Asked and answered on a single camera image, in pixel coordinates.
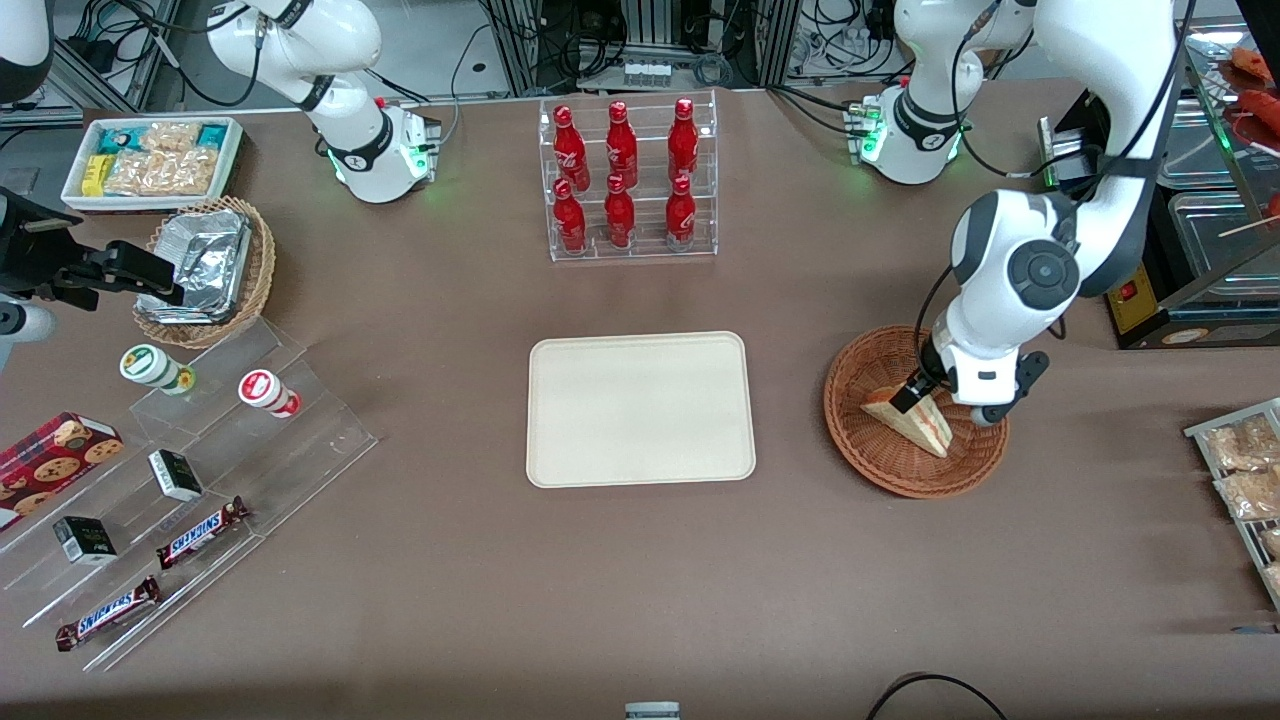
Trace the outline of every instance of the red lid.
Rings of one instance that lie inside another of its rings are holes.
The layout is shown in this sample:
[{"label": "red lid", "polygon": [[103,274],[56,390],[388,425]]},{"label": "red lid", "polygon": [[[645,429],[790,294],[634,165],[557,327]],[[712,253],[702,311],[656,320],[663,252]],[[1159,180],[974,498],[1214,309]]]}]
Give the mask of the red lid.
[{"label": "red lid", "polygon": [[271,391],[273,375],[268,370],[253,370],[241,380],[241,398],[244,402],[255,402],[266,397]]}]

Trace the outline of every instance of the wicker basket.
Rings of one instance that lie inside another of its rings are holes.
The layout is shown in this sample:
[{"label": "wicker basket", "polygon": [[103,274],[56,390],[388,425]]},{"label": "wicker basket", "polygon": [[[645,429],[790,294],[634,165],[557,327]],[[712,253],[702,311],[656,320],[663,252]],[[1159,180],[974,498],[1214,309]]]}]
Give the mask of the wicker basket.
[{"label": "wicker basket", "polygon": [[1009,442],[1009,420],[979,428],[970,409],[937,393],[954,438],[934,457],[863,411],[874,389],[897,386],[916,369],[913,328],[890,325],[849,343],[831,364],[822,404],[827,429],[846,460],[870,482],[906,497],[951,497],[970,491],[996,469]]},{"label": "wicker basket", "polygon": [[[189,350],[204,350],[227,337],[241,324],[252,320],[262,313],[266,297],[271,293],[271,273],[275,272],[275,238],[271,228],[262,222],[262,215],[252,205],[237,197],[219,197],[179,210],[179,213],[212,213],[215,210],[236,210],[253,223],[253,237],[250,240],[248,259],[244,261],[244,278],[241,281],[238,309],[236,315],[220,325],[161,325],[152,323],[137,310],[133,319],[146,336],[156,342],[178,345]],[[147,250],[155,250],[160,240],[160,228],[151,233]]]}]

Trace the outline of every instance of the aluminum foil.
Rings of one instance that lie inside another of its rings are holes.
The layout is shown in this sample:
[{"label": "aluminum foil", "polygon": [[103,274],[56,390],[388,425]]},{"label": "aluminum foil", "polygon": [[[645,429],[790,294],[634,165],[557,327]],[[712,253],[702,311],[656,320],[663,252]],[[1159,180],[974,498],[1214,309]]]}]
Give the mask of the aluminum foil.
[{"label": "aluminum foil", "polygon": [[234,210],[188,213],[170,218],[155,254],[174,265],[174,282],[186,290],[180,306],[140,296],[138,313],[161,324],[220,324],[236,315],[253,225]]}]

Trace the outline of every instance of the sandwich slice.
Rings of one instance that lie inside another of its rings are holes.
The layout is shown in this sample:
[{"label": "sandwich slice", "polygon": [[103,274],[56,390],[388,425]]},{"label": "sandwich slice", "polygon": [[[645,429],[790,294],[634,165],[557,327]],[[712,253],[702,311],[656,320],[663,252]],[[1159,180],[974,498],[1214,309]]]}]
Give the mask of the sandwich slice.
[{"label": "sandwich slice", "polygon": [[909,413],[899,413],[897,407],[890,405],[896,392],[896,387],[882,387],[872,392],[863,402],[863,410],[925,452],[946,457],[947,447],[951,446],[951,425],[942,416],[938,405],[932,397],[925,397]]}]

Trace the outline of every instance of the white tray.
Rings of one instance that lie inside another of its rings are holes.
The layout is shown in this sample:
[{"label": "white tray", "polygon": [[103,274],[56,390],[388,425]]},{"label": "white tray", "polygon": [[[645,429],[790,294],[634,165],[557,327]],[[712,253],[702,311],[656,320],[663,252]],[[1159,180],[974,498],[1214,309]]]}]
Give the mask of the white tray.
[{"label": "white tray", "polygon": [[[97,151],[99,141],[104,132],[145,126],[160,120],[227,126],[227,136],[223,137],[223,145],[218,149],[218,164],[214,167],[214,177],[209,183],[209,192],[204,195],[161,195],[147,197],[88,197],[81,193],[81,181],[84,179],[84,168],[88,165],[88,159]],[[76,161],[72,163],[72,169],[67,173],[67,182],[63,184],[63,202],[68,208],[86,213],[138,213],[146,210],[177,210],[206,200],[218,200],[223,196],[223,191],[227,190],[227,182],[232,177],[232,168],[236,165],[236,154],[239,151],[239,141],[243,132],[239,123],[227,115],[163,115],[93,120],[84,128],[84,137],[81,138],[79,150],[76,152]]]},{"label": "white tray", "polygon": [[739,336],[544,340],[529,354],[525,471],[535,486],[741,480],[753,470]]}]

